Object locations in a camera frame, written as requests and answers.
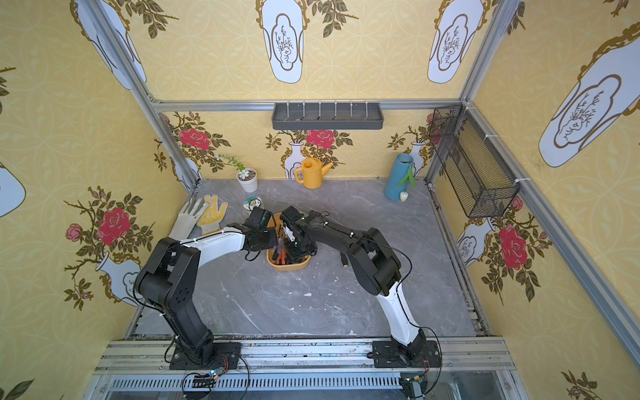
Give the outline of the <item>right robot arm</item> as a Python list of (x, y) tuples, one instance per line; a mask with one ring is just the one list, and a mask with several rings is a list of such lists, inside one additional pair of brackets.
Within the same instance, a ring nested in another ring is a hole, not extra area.
[(285, 249), (291, 260), (314, 255), (319, 243), (339, 251), (361, 287), (380, 303), (398, 354), (410, 361), (418, 359), (427, 338), (404, 304), (401, 261), (381, 232), (347, 228), (319, 212), (304, 214), (294, 207), (286, 208), (280, 220), (289, 238)]

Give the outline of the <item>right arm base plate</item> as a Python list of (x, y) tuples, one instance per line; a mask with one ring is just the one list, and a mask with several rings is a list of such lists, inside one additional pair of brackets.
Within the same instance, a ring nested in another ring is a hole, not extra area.
[(441, 356), (436, 341), (418, 341), (409, 346), (395, 340), (374, 341), (367, 354), (375, 368), (440, 368)]

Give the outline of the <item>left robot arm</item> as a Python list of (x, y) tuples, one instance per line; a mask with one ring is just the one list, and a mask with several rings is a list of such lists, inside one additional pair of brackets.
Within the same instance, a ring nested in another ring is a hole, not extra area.
[(268, 226), (271, 221), (270, 211), (255, 208), (244, 223), (231, 223), (218, 232), (184, 241), (164, 238), (157, 244), (136, 278), (134, 291), (158, 309), (173, 330), (171, 370), (238, 366), (241, 344), (217, 343), (193, 303), (198, 270), (230, 253), (274, 248), (277, 235)]

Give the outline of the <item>yellow storage box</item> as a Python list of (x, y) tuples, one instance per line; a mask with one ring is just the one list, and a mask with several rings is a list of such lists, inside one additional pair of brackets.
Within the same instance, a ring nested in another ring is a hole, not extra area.
[(300, 258), (296, 261), (289, 255), (288, 250), (284, 247), (284, 242), (288, 239), (288, 236), (284, 232), (284, 226), (280, 219), (280, 215), (281, 213), (276, 213), (268, 224), (269, 228), (275, 228), (277, 234), (277, 245), (275, 248), (268, 250), (266, 259), (268, 263), (279, 272), (305, 269), (309, 265), (312, 257), (306, 256), (305, 258)]

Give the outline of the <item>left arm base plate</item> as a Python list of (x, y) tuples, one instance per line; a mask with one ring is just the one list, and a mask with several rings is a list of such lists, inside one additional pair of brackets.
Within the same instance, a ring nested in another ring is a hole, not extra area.
[(201, 350), (178, 345), (169, 364), (170, 370), (205, 370), (238, 367), (242, 345), (238, 342), (206, 343)]

